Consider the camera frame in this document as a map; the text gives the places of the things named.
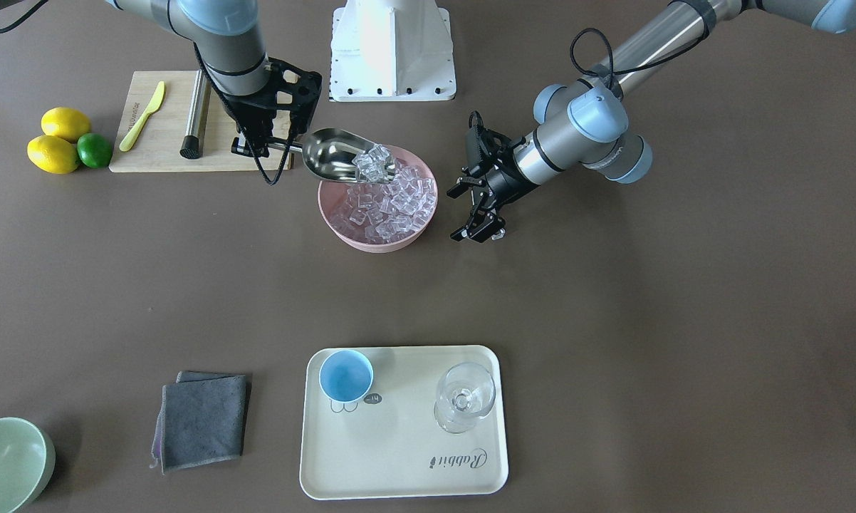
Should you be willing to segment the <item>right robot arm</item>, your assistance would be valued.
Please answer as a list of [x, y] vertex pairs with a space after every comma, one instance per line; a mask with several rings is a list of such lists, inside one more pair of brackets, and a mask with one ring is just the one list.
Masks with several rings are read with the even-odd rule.
[[190, 40], [226, 113], [236, 121], [249, 149], [266, 154], [273, 121], [287, 111], [288, 139], [310, 129], [323, 77], [272, 58], [259, 28], [256, 1], [113, 1], [112, 6], [144, 17]]

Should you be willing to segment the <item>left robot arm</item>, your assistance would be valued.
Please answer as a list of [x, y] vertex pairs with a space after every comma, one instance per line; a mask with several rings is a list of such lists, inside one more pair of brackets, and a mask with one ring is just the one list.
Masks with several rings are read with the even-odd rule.
[[471, 113], [465, 136], [467, 163], [448, 189], [470, 195], [471, 209], [455, 241], [505, 236], [500, 211], [568, 169], [581, 165], [618, 184], [632, 184], [652, 166], [652, 147], [629, 130], [623, 98], [663, 65], [695, 48], [721, 21], [759, 10], [826, 33], [856, 29], [856, 1], [672, 1], [622, 45], [606, 43], [596, 65], [577, 67], [578, 78], [553, 84], [533, 102], [538, 124], [509, 138]]

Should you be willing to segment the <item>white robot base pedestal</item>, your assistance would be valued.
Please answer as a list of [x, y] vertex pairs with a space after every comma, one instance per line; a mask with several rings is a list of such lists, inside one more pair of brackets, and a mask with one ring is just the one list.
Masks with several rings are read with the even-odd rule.
[[328, 97], [428, 102], [457, 94], [450, 13], [434, 1], [348, 1], [333, 11]]

